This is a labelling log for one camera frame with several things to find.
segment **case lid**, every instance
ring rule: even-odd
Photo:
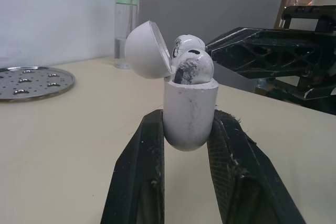
[[[155,22],[148,21],[128,36],[125,57],[132,70],[148,79],[173,74],[171,57]]]

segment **metal tray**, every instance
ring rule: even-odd
[[[75,76],[57,68],[0,69],[0,101],[29,101],[59,95],[72,88]]]

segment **beige table surface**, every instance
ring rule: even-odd
[[[100,223],[114,164],[142,117],[161,108],[163,80],[108,58],[59,66],[69,92],[0,103],[0,223]],[[218,109],[241,119],[307,223],[336,220],[336,116],[220,86]],[[166,224],[221,223],[207,149],[165,146]]]

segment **gray panel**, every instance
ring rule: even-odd
[[[139,23],[147,20],[156,22],[171,52],[175,38],[181,34],[192,34],[208,43],[236,27],[273,28],[280,2],[281,0],[140,0]],[[222,75],[215,70],[216,80],[225,83],[227,80],[222,79]]]
[[[247,79],[217,63],[214,63],[214,66],[214,79],[219,84],[254,93],[257,80]]]

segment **white earbud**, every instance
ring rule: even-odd
[[[174,82],[176,84],[204,84],[214,76],[214,63],[205,51],[190,49],[177,60]]]
[[[172,66],[176,67],[178,58],[190,49],[205,50],[205,44],[200,38],[190,34],[178,36],[172,53]]]

